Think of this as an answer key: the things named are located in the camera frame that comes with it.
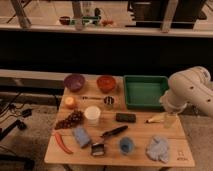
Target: paper cup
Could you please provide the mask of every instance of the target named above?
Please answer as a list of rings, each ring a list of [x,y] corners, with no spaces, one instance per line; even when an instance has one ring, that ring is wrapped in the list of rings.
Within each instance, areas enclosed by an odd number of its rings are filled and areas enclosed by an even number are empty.
[[[98,125],[100,115],[101,110],[97,106],[89,106],[84,111],[84,116],[86,117],[88,124],[92,126]]]

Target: red chili pepper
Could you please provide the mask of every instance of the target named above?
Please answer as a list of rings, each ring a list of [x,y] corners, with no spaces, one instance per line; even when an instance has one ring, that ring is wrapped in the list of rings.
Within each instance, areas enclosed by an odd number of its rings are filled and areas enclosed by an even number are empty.
[[[68,153],[68,154],[72,154],[73,152],[71,150],[69,150],[65,145],[64,145],[64,142],[63,142],[63,139],[62,139],[62,136],[60,133],[58,132],[55,132],[55,139],[59,145],[59,147],[61,147],[62,150],[64,150],[64,152]]]

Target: table surface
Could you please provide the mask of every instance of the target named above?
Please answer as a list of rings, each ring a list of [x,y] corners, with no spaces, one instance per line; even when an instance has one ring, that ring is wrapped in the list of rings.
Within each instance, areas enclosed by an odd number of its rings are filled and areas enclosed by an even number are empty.
[[[158,167],[194,167],[195,163],[182,128],[179,117],[170,128],[164,128],[163,123],[147,124],[145,121],[155,115],[156,111],[136,111],[127,110],[124,98],[124,87],[122,77],[116,77],[117,88],[109,94],[103,94],[96,85],[97,77],[86,77],[86,84],[82,90],[77,93],[71,93],[65,88],[64,95],[60,104],[55,123],[65,119],[72,110],[67,109],[64,100],[68,96],[76,98],[78,108],[81,111],[90,105],[97,105],[101,109],[101,118],[98,126],[90,126],[84,121],[83,126],[87,130],[94,142],[100,140],[103,132],[117,128],[119,126],[128,125],[128,129],[124,132],[111,137],[106,141],[106,154],[101,157],[93,157],[90,155],[91,148],[88,146],[81,149],[72,135],[71,129],[57,130],[62,135],[65,145],[73,151],[73,154],[66,154],[58,146],[54,132],[50,137],[48,148],[46,151],[46,163],[60,164],[79,164],[79,165],[116,165],[116,166],[158,166]],[[115,98],[113,109],[107,110],[102,100],[82,99],[82,96],[100,97],[112,96]],[[115,121],[115,113],[134,113],[136,114],[136,123],[121,123]],[[169,140],[169,162],[164,164],[159,161],[152,161],[146,155],[146,147],[150,143],[154,135],[161,135]],[[135,149],[129,155],[122,155],[119,150],[119,140],[122,137],[130,137],[134,141]]]

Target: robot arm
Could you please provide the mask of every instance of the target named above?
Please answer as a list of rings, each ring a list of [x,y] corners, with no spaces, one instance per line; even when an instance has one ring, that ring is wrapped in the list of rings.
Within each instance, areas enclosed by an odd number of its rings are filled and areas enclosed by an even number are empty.
[[[208,87],[211,76],[204,67],[193,67],[169,77],[170,89],[160,98],[168,113],[181,113],[190,102],[213,117],[213,91]]]

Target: cloth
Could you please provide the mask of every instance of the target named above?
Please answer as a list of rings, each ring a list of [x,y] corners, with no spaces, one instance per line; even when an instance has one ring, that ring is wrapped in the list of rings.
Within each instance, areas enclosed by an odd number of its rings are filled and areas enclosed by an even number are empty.
[[[78,126],[73,130],[73,135],[80,147],[83,148],[91,142],[91,138],[82,126]]]
[[[158,135],[154,136],[146,148],[146,154],[152,160],[167,163],[169,161],[168,139]]]

